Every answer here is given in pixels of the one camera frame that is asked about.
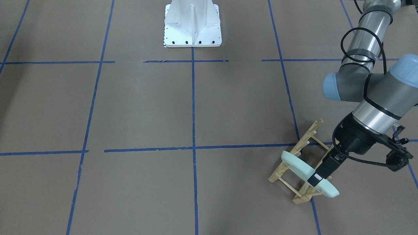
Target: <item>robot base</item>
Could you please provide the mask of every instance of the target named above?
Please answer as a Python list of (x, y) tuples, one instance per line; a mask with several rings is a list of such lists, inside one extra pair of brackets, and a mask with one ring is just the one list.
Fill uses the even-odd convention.
[(166, 5), (165, 47), (215, 47), (222, 44), (219, 6), (211, 0), (173, 0)]

